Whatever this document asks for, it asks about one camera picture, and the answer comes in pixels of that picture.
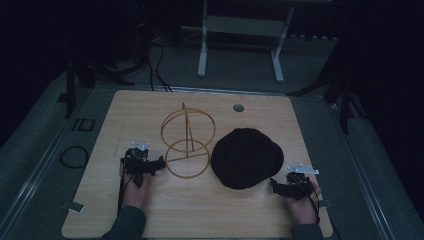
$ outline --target table leg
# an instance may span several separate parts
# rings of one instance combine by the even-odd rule
[[[208,56],[208,47],[206,45],[206,39],[208,35],[207,21],[208,21],[208,1],[203,1],[203,27],[202,27],[202,48],[200,50],[199,58],[199,68],[197,70],[197,75],[199,77],[204,77],[206,74],[206,58]]]
[[[271,51],[271,60],[272,60],[272,65],[274,66],[275,80],[278,83],[282,83],[284,81],[283,71],[281,70],[281,63],[280,63],[279,57],[280,57],[281,49],[283,48],[284,40],[286,39],[286,36],[287,36],[287,31],[289,30],[290,21],[293,16],[293,12],[294,12],[294,7],[290,7],[286,17],[286,21],[283,24],[283,27],[281,29],[278,46],[275,50]]]

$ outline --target person's left hand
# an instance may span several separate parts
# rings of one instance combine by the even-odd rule
[[[124,198],[122,201],[123,206],[133,206],[143,210],[147,203],[147,193],[150,184],[150,173],[144,174],[143,184],[138,187],[137,184],[131,179],[131,176],[124,173]]]

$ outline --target wooden ring structure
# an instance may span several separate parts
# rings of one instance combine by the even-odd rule
[[[162,122],[162,126],[161,126],[161,128],[160,128],[160,136],[162,137],[162,141],[166,144],[166,146],[168,146],[169,148],[171,148],[172,150],[174,150],[174,151],[177,151],[177,152],[186,152],[187,150],[181,150],[181,149],[176,149],[176,148],[174,148],[173,146],[175,145],[175,144],[169,144],[168,142],[166,142],[166,140],[165,140],[165,138],[164,138],[164,136],[163,136],[163,131],[164,131],[164,129],[165,129],[165,127],[166,127],[166,125],[168,125],[168,123],[169,122],[171,122],[172,120],[174,120],[175,118],[177,118],[177,117],[179,117],[179,116],[181,116],[181,115],[186,115],[187,116],[187,114],[189,114],[189,113],[201,113],[201,114],[204,114],[204,115],[206,115],[210,120],[211,120],[211,122],[212,122],[212,124],[213,124],[213,132],[212,132],[212,136],[210,137],[210,139],[204,144],[205,146],[207,146],[207,145],[209,145],[209,143],[211,143],[212,142],[212,140],[213,140],[213,138],[215,137],[215,132],[216,132],[216,126],[215,126],[215,120],[212,118],[212,116],[211,115],[209,115],[209,114],[207,114],[206,112],[204,112],[204,111],[201,111],[201,110],[199,110],[199,109],[194,109],[194,108],[186,108],[185,110],[183,109],[183,110],[177,110],[177,111],[175,111],[175,112],[172,112],[171,114],[169,114],[166,118],[165,118],[165,120]],[[194,149],[193,148],[193,152],[195,152],[195,151],[199,151],[200,149],[202,149],[202,147],[199,147],[199,148],[197,148],[197,149]]]
[[[212,132],[211,138],[207,141],[207,143],[202,143],[199,140],[193,139],[193,134],[192,134],[191,125],[190,125],[190,119],[188,117],[190,113],[200,113],[200,114],[206,115],[211,120],[211,122],[213,124],[213,132]],[[166,142],[166,140],[165,140],[165,138],[163,136],[164,129],[165,129],[166,125],[169,122],[171,122],[172,120],[174,120],[175,118],[177,118],[177,117],[179,117],[181,115],[184,115],[185,116],[185,134],[186,134],[185,139],[181,139],[181,140],[178,140],[178,141],[174,142],[173,144],[169,144],[168,142]],[[197,177],[200,174],[202,174],[203,172],[205,172],[206,169],[208,168],[209,164],[210,164],[210,159],[211,159],[211,155],[209,153],[209,150],[207,148],[207,145],[212,142],[213,138],[215,137],[215,132],[216,132],[215,120],[213,120],[212,116],[210,116],[206,112],[201,111],[201,110],[198,110],[198,109],[186,108],[185,107],[185,104],[183,103],[182,104],[182,110],[177,110],[177,111],[172,112],[171,114],[169,114],[165,118],[165,120],[162,122],[162,125],[161,125],[161,128],[160,128],[160,136],[162,137],[163,142],[168,146],[168,150],[166,151],[166,154],[165,154],[165,163],[166,163],[165,166],[166,166],[166,168],[174,176],[179,177],[179,178],[185,178],[185,179]],[[186,143],[186,149],[185,150],[175,148],[175,145],[177,145],[178,143],[181,143],[181,142],[185,142]],[[198,143],[200,145],[200,147],[195,148],[194,147],[194,143],[195,142]],[[174,150],[174,151],[176,151],[176,152],[185,153],[186,156],[185,157],[181,157],[181,158],[176,158],[176,159],[168,160],[168,154],[169,154],[169,151],[171,149]],[[206,153],[194,154],[192,156],[189,155],[189,153],[197,152],[197,151],[199,151],[201,149],[205,149],[206,150]],[[206,155],[206,154],[208,155],[208,161],[207,161],[205,167],[199,173],[196,173],[194,175],[183,176],[183,175],[177,174],[175,171],[173,171],[169,167],[169,164],[168,164],[169,162],[172,162],[172,161],[184,160],[184,159],[193,158],[193,157],[197,157],[197,156],[202,156],[202,155]]]
[[[184,178],[184,179],[189,179],[189,178],[195,178],[195,177],[197,177],[197,176],[200,176],[200,174],[202,174],[202,173],[204,173],[205,171],[206,171],[206,169],[208,168],[208,166],[209,166],[209,164],[210,164],[210,159],[211,159],[211,155],[210,155],[210,153],[209,153],[209,150],[208,150],[208,148],[206,147],[206,145],[205,144],[203,144],[202,142],[200,142],[200,141],[198,141],[198,140],[193,140],[194,142],[197,142],[198,144],[200,144],[200,145],[202,145],[203,146],[203,148],[206,150],[206,153],[201,153],[201,154],[195,154],[195,155],[192,155],[192,156],[188,156],[187,155],[187,157],[182,157],[182,158],[175,158],[175,159],[168,159],[168,153],[169,153],[169,151],[171,150],[171,149],[173,149],[174,150],[174,148],[172,148],[174,145],[176,145],[176,144],[178,144],[178,143],[180,143],[180,142],[184,142],[185,141],[185,139],[181,139],[181,140],[179,140],[179,141],[176,141],[174,144],[172,144],[171,145],[171,147],[170,148],[168,148],[168,151],[166,151],[166,154],[165,154],[165,166],[166,166],[166,168],[169,170],[169,172],[171,172],[174,176],[176,176],[176,177],[179,177],[179,178]],[[208,155],[208,161],[207,161],[207,163],[206,163],[206,165],[205,165],[205,167],[199,172],[199,173],[196,173],[196,174],[194,174],[194,175],[190,175],[190,176],[183,176],[183,175],[181,175],[181,174],[178,174],[178,173],[176,173],[175,171],[173,171],[172,169],[171,169],[171,167],[169,167],[169,164],[168,164],[168,162],[174,162],[174,161],[180,161],[180,160],[184,160],[184,159],[187,159],[187,158],[192,158],[192,157],[198,157],[198,156],[202,156],[202,155]]]

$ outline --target metal bracket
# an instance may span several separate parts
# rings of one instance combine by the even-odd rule
[[[131,142],[131,145],[133,145],[134,147],[140,149],[141,151],[144,151],[144,150],[146,150],[146,149],[149,148],[150,143],[138,143],[138,142],[132,141]]]
[[[318,170],[312,169],[311,167],[303,165],[302,163],[299,164],[298,166],[288,166],[287,170],[289,170],[290,172],[296,172],[296,173],[319,174]]]

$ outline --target wooden table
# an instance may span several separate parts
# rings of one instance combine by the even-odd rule
[[[90,161],[76,192],[74,202],[82,212],[69,211],[62,234],[67,238],[100,237],[112,226],[117,213],[119,163],[131,141],[149,142],[149,159],[165,155],[168,147],[161,138],[164,119],[187,108],[211,115],[216,134],[207,146],[235,128],[256,128],[279,144],[284,151],[282,170],[274,176],[285,181],[287,166],[311,165],[302,134],[289,98],[281,96],[118,91],[110,106]],[[243,112],[233,110],[235,104]],[[193,138],[207,141],[213,124],[204,115],[190,114]],[[184,121],[166,126],[168,142],[185,137]],[[195,173],[202,159],[179,161],[172,166],[181,174]],[[291,236],[293,220],[281,197],[273,194],[269,180],[245,190],[221,184],[212,168],[198,177],[183,179],[168,170],[152,178],[148,218],[143,238],[281,238]],[[325,208],[320,209],[321,229],[328,237],[333,230]]]

